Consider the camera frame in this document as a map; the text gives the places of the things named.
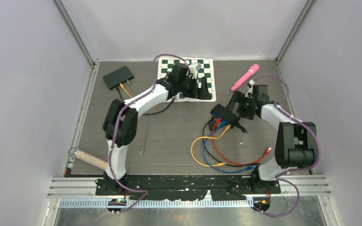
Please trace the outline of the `black power adapter with cord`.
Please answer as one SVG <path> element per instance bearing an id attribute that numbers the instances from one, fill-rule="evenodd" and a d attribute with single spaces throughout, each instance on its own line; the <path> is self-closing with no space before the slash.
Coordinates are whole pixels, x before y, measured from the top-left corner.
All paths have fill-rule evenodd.
<path id="1" fill-rule="evenodd" d="M 222 121 L 219 121 L 216 125 L 215 123 L 217 122 L 217 120 L 210 120 L 208 122 L 208 126 L 210 127 L 209 130 L 213 131 L 215 129 L 217 129 L 219 127 L 219 125 L 222 123 Z M 247 129 L 243 126 L 241 126 L 239 123 L 236 124 L 236 126 L 234 126 L 234 128 L 238 128 L 240 129 L 243 133 L 247 133 Z"/>

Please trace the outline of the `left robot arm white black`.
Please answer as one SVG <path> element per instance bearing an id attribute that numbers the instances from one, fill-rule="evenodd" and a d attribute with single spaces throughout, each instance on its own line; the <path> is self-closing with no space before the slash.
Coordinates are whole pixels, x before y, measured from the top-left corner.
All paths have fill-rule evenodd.
<path id="1" fill-rule="evenodd" d="M 174 64 L 165 77 L 156 80 L 146 91 L 125 101 L 112 101 L 103 123 L 108 145 L 108 166 L 103 179 L 113 194 L 120 195 L 125 190 L 136 192 L 128 189 L 122 178 L 126 175 L 127 150 L 136 136 L 139 117 L 179 93 L 188 98 L 197 98 L 197 73 L 201 67 L 201 63 Z"/>

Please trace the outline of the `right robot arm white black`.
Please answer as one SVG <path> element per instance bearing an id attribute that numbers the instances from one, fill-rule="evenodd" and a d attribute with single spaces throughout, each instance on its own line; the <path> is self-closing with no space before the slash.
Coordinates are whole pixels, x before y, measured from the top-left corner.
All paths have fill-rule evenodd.
<path id="1" fill-rule="evenodd" d="M 233 111 L 235 104 L 240 118 L 252 120 L 257 116 L 277 130 L 274 157 L 251 172 L 250 187 L 254 192 L 263 193 L 287 172 L 308 170 L 318 162 L 316 125 L 295 118 L 271 101 L 267 85 L 252 85 L 246 94 L 234 90 L 227 110 Z"/>

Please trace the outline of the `ribbed black network switch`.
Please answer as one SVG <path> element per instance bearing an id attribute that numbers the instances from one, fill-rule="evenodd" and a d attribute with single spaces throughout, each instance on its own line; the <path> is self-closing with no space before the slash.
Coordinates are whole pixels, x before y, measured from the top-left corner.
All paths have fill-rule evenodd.
<path id="1" fill-rule="evenodd" d="M 212 110 L 211 115 L 221 119 L 226 125 L 232 128 L 239 123 L 240 118 L 233 112 L 227 110 L 223 105 L 217 104 Z"/>

